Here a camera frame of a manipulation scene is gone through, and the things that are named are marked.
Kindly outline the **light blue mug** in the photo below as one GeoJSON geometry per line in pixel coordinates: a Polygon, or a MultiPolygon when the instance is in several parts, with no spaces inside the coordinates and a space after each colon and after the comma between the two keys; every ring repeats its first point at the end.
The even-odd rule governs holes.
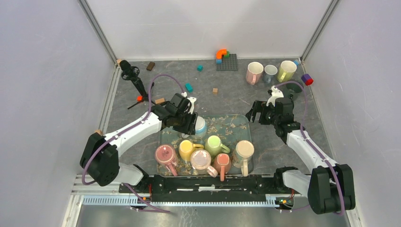
{"type": "Polygon", "coordinates": [[[197,117],[197,121],[195,124],[195,134],[194,135],[187,135],[182,133],[181,137],[182,138],[188,138],[188,137],[192,137],[194,140],[200,140],[203,137],[205,137],[207,134],[207,124],[204,118],[202,118],[201,116],[197,117]]]}

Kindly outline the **cream and green mug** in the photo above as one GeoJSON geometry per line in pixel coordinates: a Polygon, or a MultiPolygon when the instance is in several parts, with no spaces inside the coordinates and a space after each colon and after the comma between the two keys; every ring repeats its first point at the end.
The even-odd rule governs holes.
{"type": "Polygon", "coordinates": [[[239,141],[232,154],[232,165],[239,168],[244,177],[249,175],[249,164],[253,154],[254,146],[248,140],[239,141]]]}

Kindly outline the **dark teal mug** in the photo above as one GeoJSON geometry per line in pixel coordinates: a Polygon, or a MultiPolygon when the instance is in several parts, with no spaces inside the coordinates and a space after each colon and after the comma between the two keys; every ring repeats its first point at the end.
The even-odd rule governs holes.
{"type": "Polygon", "coordinates": [[[285,84],[285,90],[283,92],[284,97],[291,98],[295,101],[299,96],[303,95],[303,84],[301,81],[296,79],[291,79],[292,83],[285,84]]]}

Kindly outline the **blue-grey square mug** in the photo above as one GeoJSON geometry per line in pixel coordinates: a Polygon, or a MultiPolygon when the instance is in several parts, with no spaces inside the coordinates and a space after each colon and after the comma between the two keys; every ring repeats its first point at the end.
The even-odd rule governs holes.
{"type": "Polygon", "coordinates": [[[267,84],[271,83],[274,76],[277,74],[278,69],[274,65],[266,65],[264,67],[263,81],[267,84]]]}

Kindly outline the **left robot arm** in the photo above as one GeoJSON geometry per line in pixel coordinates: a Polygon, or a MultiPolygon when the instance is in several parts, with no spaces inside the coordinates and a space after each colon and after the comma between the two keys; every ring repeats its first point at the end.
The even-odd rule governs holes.
{"type": "Polygon", "coordinates": [[[97,183],[99,186],[112,182],[128,183],[136,192],[144,192],[148,188],[148,179],[139,167],[121,163],[120,156],[164,128],[171,127],[177,132],[194,135],[198,117],[194,111],[196,100],[186,93],[176,93],[169,101],[149,106],[140,118],[114,132],[90,135],[79,164],[84,169],[82,175],[90,175],[92,181],[83,179],[82,183],[97,183]]]}

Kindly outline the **light pink hexagonal mug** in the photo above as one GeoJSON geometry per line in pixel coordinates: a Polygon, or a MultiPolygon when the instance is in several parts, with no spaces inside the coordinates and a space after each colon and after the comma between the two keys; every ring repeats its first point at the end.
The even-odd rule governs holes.
{"type": "Polygon", "coordinates": [[[255,85],[261,78],[263,72],[264,72],[264,67],[261,63],[256,61],[249,63],[247,66],[247,73],[245,76],[246,82],[251,85],[255,85]]]}

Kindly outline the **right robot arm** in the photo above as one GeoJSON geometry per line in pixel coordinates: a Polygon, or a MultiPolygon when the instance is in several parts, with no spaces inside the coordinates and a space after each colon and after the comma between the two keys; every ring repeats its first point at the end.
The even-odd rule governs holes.
{"type": "Polygon", "coordinates": [[[303,125],[294,119],[294,102],[279,97],[274,103],[254,101],[245,115],[254,122],[260,114],[261,125],[274,126],[276,135],[301,158],[311,174],[301,173],[295,167],[277,169],[279,175],[273,187],[279,193],[290,188],[308,199],[315,214],[336,213],[342,215],[356,207],[354,178],[351,167],[338,164],[313,142],[303,125]]]}

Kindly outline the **yellow-green hexagonal mug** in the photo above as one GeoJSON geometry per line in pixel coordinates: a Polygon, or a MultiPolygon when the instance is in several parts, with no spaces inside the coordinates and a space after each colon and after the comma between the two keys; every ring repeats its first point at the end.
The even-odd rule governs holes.
{"type": "Polygon", "coordinates": [[[277,80],[278,82],[286,82],[292,79],[294,73],[297,70],[297,65],[293,61],[283,61],[278,70],[277,80]]]}

